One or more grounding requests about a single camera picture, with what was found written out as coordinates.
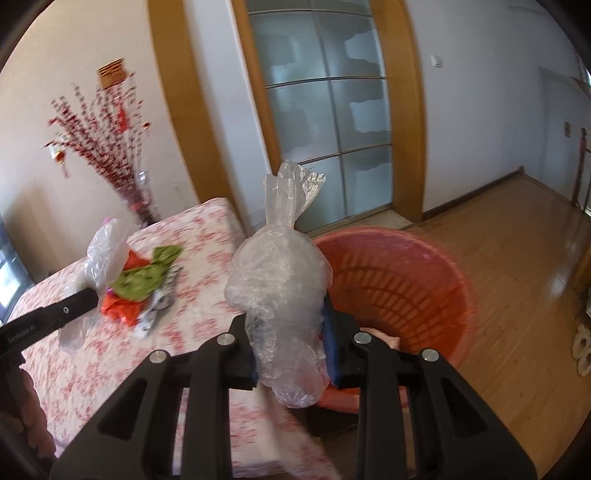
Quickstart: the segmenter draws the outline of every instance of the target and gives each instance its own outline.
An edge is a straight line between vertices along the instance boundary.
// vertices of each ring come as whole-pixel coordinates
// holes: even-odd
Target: plastic bag
[[[293,229],[325,176],[295,163],[265,179],[267,225],[232,258],[226,301],[246,311],[246,333],[261,382],[290,408],[318,401],[328,384],[319,334],[332,269],[310,238]]]
[[[98,307],[82,317],[72,320],[57,334],[59,347],[70,354],[84,344],[88,330],[96,325],[100,318],[100,306],[107,288],[114,282],[127,262],[129,247],[127,237],[129,229],[121,220],[112,219],[104,224],[93,237],[88,250],[84,271],[80,271],[66,287],[66,297],[85,288],[94,288],[99,295]]]

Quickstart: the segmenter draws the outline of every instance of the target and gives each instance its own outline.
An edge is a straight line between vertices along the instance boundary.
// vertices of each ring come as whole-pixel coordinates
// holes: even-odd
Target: red and white patterned tablecloth
[[[72,441],[151,351],[190,352],[227,331],[239,312],[226,304],[223,290],[230,260],[243,240],[226,199],[210,200],[131,235],[129,245],[145,258],[159,245],[183,246],[177,260],[183,267],[177,301],[150,335],[135,338],[125,325],[105,319],[89,332],[75,356],[59,350],[57,332],[24,352],[24,368],[35,381],[59,448]],[[63,299],[65,286],[81,268],[82,260],[28,290],[11,318]],[[322,448],[264,388],[230,392],[230,434],[235,476],[287,471],[310,480],[340,478]]]

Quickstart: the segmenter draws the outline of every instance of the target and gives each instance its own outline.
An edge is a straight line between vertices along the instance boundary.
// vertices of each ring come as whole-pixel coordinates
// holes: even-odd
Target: metal screw
[[[432,348],[425,348],[425,350],[422,351],[421,356],[426,362],[436,362],[439,360],[439,352]]]
[[[231,333],[223,333],[217,337],[217,344],[218,345],[231,345],[236,340]]]
[[[166,360],[166,352],[164,350],[156,350],[150,354],[150,361],[153,364],[161,364]]]
[[[353,337],[353,340],[360,345],[367,345],[371,342],[371,335],[367,332],[357,332]]]

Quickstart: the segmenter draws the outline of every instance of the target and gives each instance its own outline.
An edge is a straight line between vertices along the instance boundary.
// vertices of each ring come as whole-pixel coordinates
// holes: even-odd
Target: frosted glass door
[[[368,0],[248,0],[284,161],[326,175],[303,232],[392,202],[384,63]]]

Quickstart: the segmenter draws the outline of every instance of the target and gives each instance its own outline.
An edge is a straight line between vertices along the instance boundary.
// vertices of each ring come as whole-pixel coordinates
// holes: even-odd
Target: white slipper
[[[581,377],[586,377],[591,372],[591,346],[586,348],[579,359],[577,372]]]
[[[573,358],[575,360],[580,359],[583,356],[584,351],[591,347],[591,334],[585,325],[579,325],[577,335],[574,337],[573,343]]]

